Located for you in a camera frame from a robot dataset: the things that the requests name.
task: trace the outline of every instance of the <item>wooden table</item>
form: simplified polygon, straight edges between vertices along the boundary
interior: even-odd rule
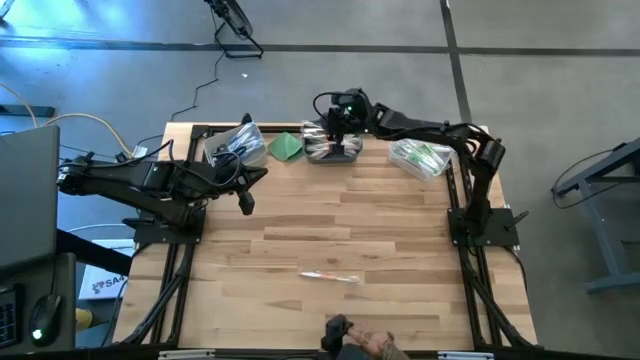
[[[192,125],[167,124],[164,141],[174,139],[176,158],[186,156]],[[472,349],[445,178],[420,182],[388,162],[388,147],[367,139],[357,161],[342,165],[270,157],[269,174],[251,189],[251,216],[241,214],[236,196],[212,201],[196,247],[180,346],[315,349],[326,321],[342,313],[393,332],[405,350]],[[504,203],[497,176],[490,199],[494,207]],[[166,252],[166,245],[152,245],[134,259],[115,340],[130,334],[156,300]],[[496,301],[535,343],[517,263],[504,249],[486,252]],[[312,270],[355,275],[361,283],[298,275]],[[173,302],[168,309],[164,336]]]

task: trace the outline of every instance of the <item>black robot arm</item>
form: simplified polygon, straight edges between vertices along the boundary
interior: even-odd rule
[[[200,222],[196,212],[200,200],[236,193],[245,215],[255,202],[249,189],[267,169],[243,165],[238,158],[221,158],[221,166],[182,160],[122,164],[92,159],[92,153],[64,161],[58,168],[60,191],[69,195],[101,195],[153,215],[153,221],[175,230]]]
[[[336,142],[347,133],[368,132],[382,140],[415,139],[453,148],[474,176],[472,196],[459,225],[471,236],[484,232],[491,212],[489,188],[505,154],[500,139],[472,124],[411,119],[382,104],[372,106],[361,89],[326,94],[331,95],[335,107],[322,115],[321,121]]]

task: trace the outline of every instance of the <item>gray floor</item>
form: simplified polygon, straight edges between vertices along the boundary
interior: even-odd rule
[[[436,0],[240,3],[256,39],[266,44],[446,45]],[[640,47],[636,1],[450,3],[461,46]],[[60,0],[54,5],[17,0],[7,21],[0,35],[210,43],[213,29],[199,1]],[[133,145],[161,133],[170,114],[190,104],[194,87],[212,78],[218,55],[0,48],[0,81],[34,105],[103,116]],[[506,198],[515,211],[531,212],[519,232],[540,344],[639,357],[640,289],[584,292],[585,281],[605,274],[595,236],[580,207],[557,210],[549,189],[576,160],[638,137],[640,58],[463,56],[461,62],[474,122],[490,126],[507,147],[500,171]],[[310,103],[317,93],[353,86],[413,117],[460,121],[448,55],[272,52],[262,61],[225,59],[218,70],[220,81],[200,92],[199,107],[176,121],[235,121],[244,112],[264,122],[299,121],[313,116]],[[0,102],[13,101],[0,93]],[[30,126],[27,119],[1,121],[1,131]],[[107,154],[120,151],[101,125],[63,121],[64,144]],[[632,215],[638,200],[633,185],[601,196],[612,236],[637,238],[640,229]],[[95,197],[62,195],[59,209],[63,229],[119,222],[134,214]],[[81,235],[128,235],[122,231]],[[92,306],[101,307],[104,317],[110,305]],[[104,327],[93,329],[78,345],[95,346],[102,336]]]

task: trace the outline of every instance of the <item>computer monitor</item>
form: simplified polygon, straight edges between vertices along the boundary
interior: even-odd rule
[[[56,250],[60,129],[0,136],[0,271]]]

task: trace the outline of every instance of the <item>black cable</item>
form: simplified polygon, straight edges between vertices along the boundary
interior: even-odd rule
[[[522,281],[524,282],[524,291],[529,293],[529,287],[527,286],[527,272],[524,269],[524,265],[522,264],[522,260],[520,260],[520,257],[518,256],[518,254],[516,254],[516,252],[513,251],[512,248],[510,248],[508,246],[505,246],[504,249],[507,250],[509,253],[511,253],[511,255],[513,255],[513,257],[518,262],[518,265],[520,265],[520,272],[522,272]]]
[[[142,140],[138,141],[138,143],[136,144],[136,146],[140,146],[140,144],[142,144],[142,143],[143,143],[143,142],[145,142],[145,141],[149,141],[149,140],[152,140],[152,139],[157,139],[157,138],[159,138],[159,137],[163,137],[163,136],[164,136],[164,134],[160,134],[160,135],[153,135],[153,136],[146,137],[146,138],[144,138],[144,139],[142,139]]]
[[[122,163],[117,163],[117,164],[107,164],[107,165],[86,165],[86,164],[78,164],[78,163],[66,163],[66,164],[62,164],[62,165],[58,165],[58,169],[61,167],[65,167],[65,166],[84,166],[84,167],[88,167],[88,168],[94,168],[94,169],[113,169],[113,168],[119,168],[119,167],[125,167],[128,165],[132,165],[132,164],[137,164],[142,162],[142,160],[145,160],[157,153],[159,153],[160,151],[162,151],[162,149],[166,148],[167,146],[173,145],[173,139],[167,141],[166,143],[164,143],[162,146],[160,146],[159,148],[155,149],[154,151],[146,154],[145,156],[141,156],[139,158],[134,158]]]
[[[196,209],[193,210],[193,212],[195,213],[197,211],[200,211],[200,210],[206,208],[207,205],[209,205],[209,199],[204,199],[204,204],[198,206]]]
[[[80,151],[80,152],[83,152],[83,153],[85,153],[85,154],[88,154],[88,153],[89,153],[89,151],[87,151],[87,150],[78,149],[78,148],[75,148],[75,147],[73,147],[73,146],[67,146],[67,145],[60,144],[60,147],[67,148],[67,149],[70,149],[70,150]],[[101,157],[103,157],[103,158],[107,158],[107,159],[115,159],[115,157],[114,157],[114,156],[109,156],[109,155],[104,155],[104,154],[98,154],[98,153],[97,153],[97,152],[95,152],[95,151],[92,151],[92,152],[93,152],[93,154],[94,154],[95,156],[101,156]]]
[[[170,142],[171,142],[171,144],[169,145],[169,159],[171,159],[172,162],[175,162],[175,159],[173,158],[173,140],[170,140]],[[191,169],[189,169],[187,167],[184,167],[182,165],[178,165],[177,163],[175,164],[175,166],[178,169],[180,169],[182,171],[186,171],[186,172],[190,173],[191,175],[197,177],[198,179],[200,179],[201,181],[207,183],[211,187],[214,187],[214,188],[215,187],[221,187],[221,186],[225,186],[225,185],[229,184],[231,181],[235,180],[238,177],[238,174],[240,173],[240,169],[242,168],[242,159],[240,158],[240,155],[238,155],[238,154],[236,154],[236,153],[234,153],[232,151],[224,152],[224,153],[217,153],[217,154],[213,154],[211,156],[212,157],[219,157],[219,156],[223,156],[223,155],[234,155],[236,157],[237,161],[238,161],[238,166],[236,166],[236,170],[233,172],[233,175],[231,175],[229,177],[229,179],[227,179],[227,181],[223,182],[222,184],[216,184],[216,183],[212,182],[211,180],[207,179],[206,177],[198,174],[197,172],[195,172],[195,171],[193,171],[193,170],[191,170]]]
[[[211,18],[213,19],[213,24],[215,26],[215,28],[217,29],[218,26],[216,24],[216,19],[215,16],[213,14],[213,9],[211,9]],[[196,87],[195,92],[193,94],[193,101],[191,102],[191,106],[186,107],[182,110],[178,110],[176,112],[174,112],[173,114],[171,114],[171,119],[169,119],[169,122],[173,122],[173,119],[176,117],[176,115],[182,114],[183,112],[187,112],[191,109],[195,109],[198,107],[198,105],[196,105],[196,102],[198,101],[198,91],[200,89],[202,89],[203,87],[209,86],[215,82],[217,82],[218,79],[218,63],[222,60],[222,58],[224,57],[224,51],[222,52],[222,54],[220,54],[220,57],[218,58],[218,60],[216,60],[215,64],[213,65],[213,80],[211,81],[207,81],[204,84],[200,84]]]
[[[605,191],[609,191],[609,190],[613,189],[616,186],[624,184],[624,183],[617,183],[617,184],[613,184],[611,186],[607,186],[606,188],[604,188],[602,190],[599,190],[599,191],[596,191],[595,193],[593,193],[593,194],[591,194],[591,195],[589,195],[589,196],[587,196],[585,198],[582,198],[580,201],[574,202],[573,204],[569,204],[569,205],[560,205],[560,204],[558,204],[558,197],[556,196],[555,190],[558,187],[558,184],[560,183],[560,180],[562,179],[563,176],[565,176],[569,171],[571,171],[573,168],[575,168],[576,166],[580,165],[581,163],[583,163],[583,162],[585,162],[585,161],[587,161],[589,159],[592,159],[592,158],[594,158],[594,157],[596,157],[598,155],[606,154],[606,153],[609,153],[609,152],[612,152],[612,151],[613,151],[613,149],[609,149],[609,150],[604,150],[604,151],[597,152],[597,153],[595,153],[593,155],[589,155],[586,158],[578,160],[573,165],[569,166],[569,168],[567,170],[565,170],[562,174],[560,174],[560,176],[558,176],[558,178],[556,179],[556,182],[553,183],[553,188],[551,189],[551,196],[553,198],[554,205],[560,210],[572,208],[572,207],[574,207],[576,205],[582,204],[583,202],[591,199],[594,196],[598,196],[598,195],[602,194]]]
[[[318,114],[318,116],[320,116],[321,119],[323,119],[324,121],[327,121],[327,118],[324,117],[324,115],[320,112],[320,110],[318,110],[318,106],[316,105],[316,102],[318,101],[319,98],[323,97],[323,96],[327,96],[327,95],[352,95],[352,94],[347,94],[344,92],[336,92],[336,91],[326,91],[323,93],[318,94],[315,98],[313,98],[313,110],[316,111],[316,114]]]
[[[53,286],[56,283],[56,267],[58,266],[58,257],[53,257],[53,274],[51,275],[51,290],[49,290],[49,295],[53,295]]]
[[[113,323],[115,322],[116,314],[118,313],[118,302],[120,302],[120,295],[122,295],[122,290],[124,290],[124,286],[127,284],[127,282],[129,282],[129,279],[125,280],[122,283],[122,286],[120,286],[120,291],[118,291],[118,295],[116,296],[116,302],[115,304],[113,304],[113,312],[111,313],[111,320],[109,320],[109,328],[107,329],[107,333],[104,335],[104,339],[102,339],[100,347],[104,347],[104,344],[107,343],[109,333],[111,333],[111,329],[113,329]]]

